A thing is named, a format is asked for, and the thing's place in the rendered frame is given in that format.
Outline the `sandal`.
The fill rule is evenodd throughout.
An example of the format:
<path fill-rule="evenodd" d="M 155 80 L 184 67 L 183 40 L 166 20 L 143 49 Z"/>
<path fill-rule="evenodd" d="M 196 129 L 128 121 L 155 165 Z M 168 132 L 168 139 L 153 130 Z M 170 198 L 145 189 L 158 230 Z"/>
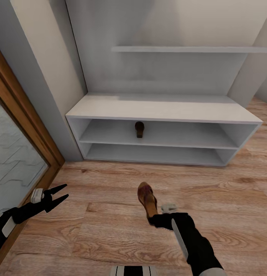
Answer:
<path fill-rule="evenodd" d="M 157 212 L 157 199 L 153 195 L 153 191 L 147 182 L 142 182 L 138 186 L 138 199 L 145 207 L 147 212 L 147 219 L 158 215 Z"/>
<path fill-rule="evenodd" d="M 135 129 L 137 130 L 137 138 L 142 138 L 143 130 L 144 130 L 144 124 L 142 122 L 137 122 L 135 124 Z"/>

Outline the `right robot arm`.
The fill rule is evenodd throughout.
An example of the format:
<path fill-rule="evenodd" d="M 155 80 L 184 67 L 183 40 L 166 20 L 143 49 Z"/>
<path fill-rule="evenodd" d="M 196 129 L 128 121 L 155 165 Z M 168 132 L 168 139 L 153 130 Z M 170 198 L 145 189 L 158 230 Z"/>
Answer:
<path fill-rule="evenodd" d="M 176 210 L 174 203 L 162 203 L 162 213 L 147 220 L 156 228 L 173 230 L 193 276 L 228 276 L 214 255 L 209 240 L 195 228 L 193 219 L 187 212 L 171 213 Z"/>

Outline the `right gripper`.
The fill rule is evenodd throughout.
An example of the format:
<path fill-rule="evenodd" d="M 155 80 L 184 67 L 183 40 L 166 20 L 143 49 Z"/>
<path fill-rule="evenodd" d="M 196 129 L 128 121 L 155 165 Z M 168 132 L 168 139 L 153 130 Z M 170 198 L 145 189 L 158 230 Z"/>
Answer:
<path fill-rule="evenodd" d="M 149 221 L 149 223 L 151 225 L 154 225 L 156 228 L 166 228 L 168 229 L 167 225 L 166 225 L 166 218 L 167 218 L 167 215 L 170 215 L 170 214 L 158 214 L 158 215 L 154 215 L 153 217 L 150 217 L 148 218 L 147 220 Z"/>

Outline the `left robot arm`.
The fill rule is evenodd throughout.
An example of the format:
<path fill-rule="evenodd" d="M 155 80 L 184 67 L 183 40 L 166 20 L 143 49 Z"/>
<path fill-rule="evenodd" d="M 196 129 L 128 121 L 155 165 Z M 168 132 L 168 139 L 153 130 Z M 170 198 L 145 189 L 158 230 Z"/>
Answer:
<path fill-rule="evenodd" d="M 26 221 L 43 210 L 48 213 L 62 203 L 69 196 L 68 194 L 55 200 L 52 200 L 51 194 L 57 193 L 66 186 L 67 184 L 63 184 L 46 191 L 43 191 L 43 188 L 34 189 L 31 202 L 28 202 L 20 208 L 15 207 L 0 213 L 0 249 L 17 224 Z"/>

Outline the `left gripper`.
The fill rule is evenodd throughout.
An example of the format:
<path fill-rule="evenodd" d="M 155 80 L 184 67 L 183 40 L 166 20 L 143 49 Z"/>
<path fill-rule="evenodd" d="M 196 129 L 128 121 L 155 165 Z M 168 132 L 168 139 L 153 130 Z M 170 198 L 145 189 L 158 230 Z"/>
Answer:
<path fill-rule="evenodd" d="M 33 216 L 39 214 L 40 212 L 42 212 L 43 210 L 45 210 L 48 213 L 49 211 L 54 209 L 57 205 L 62 203 L 69 195 L 66 194 L 62 197 L 52 200 L 51 194 L 53 195 L 53 194 L 57 193 L 58 191 L 60 191 L 61 189 L 63 189 L 66 186 L 67 186 L 67 184 L 63 184 L 58 187 L 51 188 L 50 190 L 43 191 L 44 198 L 40 202 L 38 202 L 38 203 L 28 202 L 25 205 L 26 214 L 29 217 L 33 217 Z"/>

